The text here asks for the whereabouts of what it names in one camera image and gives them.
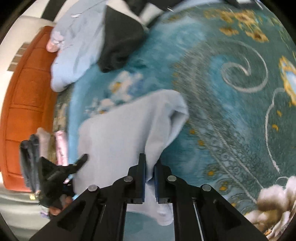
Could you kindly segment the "person's left hand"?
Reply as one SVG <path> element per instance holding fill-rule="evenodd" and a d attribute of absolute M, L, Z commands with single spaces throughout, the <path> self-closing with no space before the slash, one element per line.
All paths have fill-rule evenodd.
<path fill-rule="evenodd" d="M 52 218 L 57 216 L 61 211 L 67 208 L 73 202 L 73 198 L 67 196 L 66 194 L 61 195 L 56 203 L 53 206 L 49 207 L 49 217 Z"/>

